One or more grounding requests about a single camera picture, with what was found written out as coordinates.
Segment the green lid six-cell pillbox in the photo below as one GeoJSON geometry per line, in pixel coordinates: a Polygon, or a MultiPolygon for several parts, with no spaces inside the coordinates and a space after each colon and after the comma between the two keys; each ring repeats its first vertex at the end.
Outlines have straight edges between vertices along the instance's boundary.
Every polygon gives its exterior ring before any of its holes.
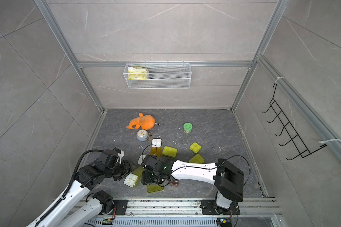
{"type": "Polygon", "coordinates": [[[165,146],[162,154],[166,157],[176,158],[178,150],[176,148],[165,146]]]}

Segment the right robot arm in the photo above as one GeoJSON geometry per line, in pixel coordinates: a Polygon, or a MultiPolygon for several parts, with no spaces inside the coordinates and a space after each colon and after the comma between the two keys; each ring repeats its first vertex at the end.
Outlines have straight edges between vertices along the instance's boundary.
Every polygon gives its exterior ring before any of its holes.
{"type": "Polygon", "coordinates": [[[216,163],[198,164],[180,160],[158,160],[155,156],[141,155],[144,184],[157,184],[165,187],[180,180],[205,182],[216,187],[215,199],[202,200],[200,208],[204,215],[239,215],[238,203],[243,202],[244,186],[249,180],[244,172],[229,162],[219,159],[216,163]]]}

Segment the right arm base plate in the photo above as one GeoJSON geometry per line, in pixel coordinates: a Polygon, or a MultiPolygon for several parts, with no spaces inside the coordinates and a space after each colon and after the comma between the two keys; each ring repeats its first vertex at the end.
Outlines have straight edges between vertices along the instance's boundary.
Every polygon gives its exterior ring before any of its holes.
{"type": "Polygon", "coordinates": [[[215,200],[202,200],[200,208],[203,215],[240,215],[240,209],[237,202],[232,202],[229,208],[221,208],[216,205],[215,200]]]}

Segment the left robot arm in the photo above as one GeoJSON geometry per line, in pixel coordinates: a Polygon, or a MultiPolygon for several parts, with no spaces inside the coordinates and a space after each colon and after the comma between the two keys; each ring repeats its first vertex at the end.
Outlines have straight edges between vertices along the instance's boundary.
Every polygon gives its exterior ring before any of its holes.
{"type": "Polygon", "coordinates": [[[100,156],[89,165],[76,165],[65,190],[29,226],[80,227],[98,214],[116,212],[113,197],[100,190],[75,213],[69,214],[73,207],[104,179],[121,180],[132,171],[131,162],[122,159],[124,151],[114,148],[97,152],[100,156]]]}

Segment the small green pillbox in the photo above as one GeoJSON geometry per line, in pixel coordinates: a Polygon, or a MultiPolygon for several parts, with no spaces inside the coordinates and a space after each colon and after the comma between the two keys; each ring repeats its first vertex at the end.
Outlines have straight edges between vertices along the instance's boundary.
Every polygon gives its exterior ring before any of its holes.
{"type": "Polygon", "coordinates": [[[202,149],[202,147],[198,143],[194,142],[190,145],[189,149],[193,153],[198,154],[200,152],[200,150],[202,149]]]}

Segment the amber lid small pillbox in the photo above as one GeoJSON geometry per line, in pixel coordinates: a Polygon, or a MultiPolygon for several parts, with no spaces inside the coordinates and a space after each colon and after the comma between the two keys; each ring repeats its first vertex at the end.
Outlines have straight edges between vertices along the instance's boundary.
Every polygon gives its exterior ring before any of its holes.
{"type": "Polygon", "coordinates": [[[159,158],[162,155],[162,140],[152,139],[150,155],[159,158]]]}

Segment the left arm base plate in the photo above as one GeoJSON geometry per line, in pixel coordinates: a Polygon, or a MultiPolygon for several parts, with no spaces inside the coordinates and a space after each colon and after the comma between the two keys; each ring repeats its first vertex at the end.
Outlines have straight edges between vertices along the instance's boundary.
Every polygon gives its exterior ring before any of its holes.
{"type": "Polygon", "coordinates": [[[115,199],[113,201],[113,209],[111,214],[115,214],[116,216],[118,215],[125,215],[127,211],[127,206],[128,206],[129,200],[117,200],[115,199]]]}

